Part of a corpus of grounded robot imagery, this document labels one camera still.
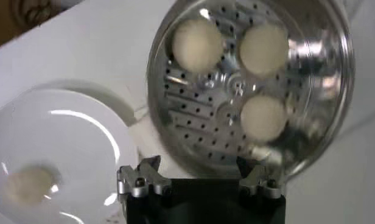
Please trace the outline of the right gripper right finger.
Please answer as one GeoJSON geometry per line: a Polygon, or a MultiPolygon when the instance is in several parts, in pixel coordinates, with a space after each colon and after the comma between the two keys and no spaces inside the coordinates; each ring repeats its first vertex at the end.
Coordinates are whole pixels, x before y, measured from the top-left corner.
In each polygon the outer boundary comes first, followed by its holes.
{"type": "Polygon", "coordinates": [[[265,160],[257,161],[238,156],[236,164],[241,174],[239,186],[248,189],[250,195],[261,194],[266,198],[284,195],[284,172],[269,165],[265,160]]]}

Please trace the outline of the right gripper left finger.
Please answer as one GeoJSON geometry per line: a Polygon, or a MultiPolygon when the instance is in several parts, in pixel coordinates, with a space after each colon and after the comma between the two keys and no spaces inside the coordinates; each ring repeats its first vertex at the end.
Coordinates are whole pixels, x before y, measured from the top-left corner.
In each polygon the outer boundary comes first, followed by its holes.
{"type": "Polygon", "coordinates": [[[172,192],[172,180],[158,173],[161,156],[144,158],[134,169],[121,166],[117,170],[117,199],[122,203],[129,195],[142,198],[153,192],[168,197],[172,192]]]}

